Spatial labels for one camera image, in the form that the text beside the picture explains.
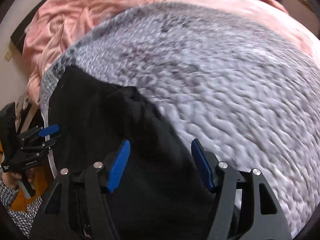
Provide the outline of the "person left hand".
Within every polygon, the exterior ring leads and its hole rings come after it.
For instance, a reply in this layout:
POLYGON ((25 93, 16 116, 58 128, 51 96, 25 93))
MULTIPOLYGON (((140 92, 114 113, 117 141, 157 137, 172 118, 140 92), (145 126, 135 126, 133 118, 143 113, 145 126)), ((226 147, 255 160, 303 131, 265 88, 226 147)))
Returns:
MULTIPOLYGON (((25 174, 28 181, 32 183, 35 177, 34 168, 26 170, 25 174)), ((7 172, 2 174, 2 179, 9 188, 16 189, 18 181, 22 179, 22 175, 15 172, 7 172)))

